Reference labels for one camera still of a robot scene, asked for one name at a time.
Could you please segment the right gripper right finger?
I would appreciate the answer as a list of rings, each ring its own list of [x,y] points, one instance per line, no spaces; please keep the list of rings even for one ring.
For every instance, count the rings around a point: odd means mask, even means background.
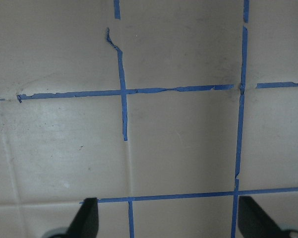
[[[282,230],[251,196],[238,199],[238,229],[244,238],[281,238]]]

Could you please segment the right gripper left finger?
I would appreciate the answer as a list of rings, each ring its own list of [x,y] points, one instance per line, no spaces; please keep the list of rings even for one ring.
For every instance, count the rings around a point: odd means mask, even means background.
[[[84,199],[69,228],[66,238],[96,238],[99,230],[98,200]]]

